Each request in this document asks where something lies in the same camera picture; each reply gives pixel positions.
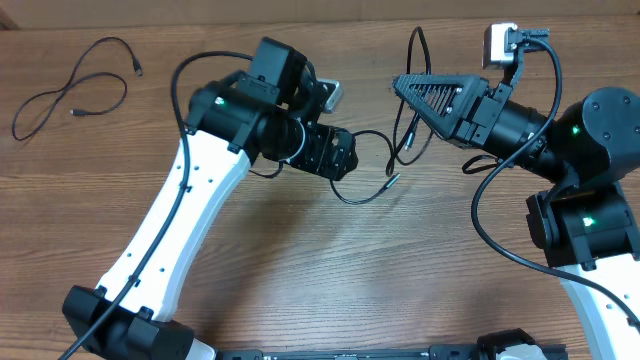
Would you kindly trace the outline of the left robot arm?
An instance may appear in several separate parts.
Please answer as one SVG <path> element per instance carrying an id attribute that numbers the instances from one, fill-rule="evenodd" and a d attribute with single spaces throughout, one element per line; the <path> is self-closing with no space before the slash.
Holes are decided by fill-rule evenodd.
<path id="1" fill-rule="evenodd" d="M 219 210 L 258 157 L 338 181 L 355 140 L 322 125 L 341 84 L 293 47 L 260 41 L 247 70 L 197 89 L 176 120 L 172 168 L 136 234 L 94 288 L 72 288 L 63 313 L 75 349 L 104 359 L 213 359 L 213 346 L 174 318 L 184 281 Z"/>

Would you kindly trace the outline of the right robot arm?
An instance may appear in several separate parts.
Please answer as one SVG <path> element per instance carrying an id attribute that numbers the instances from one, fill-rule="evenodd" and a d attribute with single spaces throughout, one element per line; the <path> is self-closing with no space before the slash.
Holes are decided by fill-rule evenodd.
<path id="1" fill-rule="evenodd" d="M 548 123 L 475 75 L 400 75 L 396 95 L 445 141 L 478 148 L 553 185 L 527 198 L 534 244 L 570 274 L 569 295 L 596 359 L 639 356 L 639 228 L 620 181 L 639 168 L 639 97 L 604 87 Z"/>

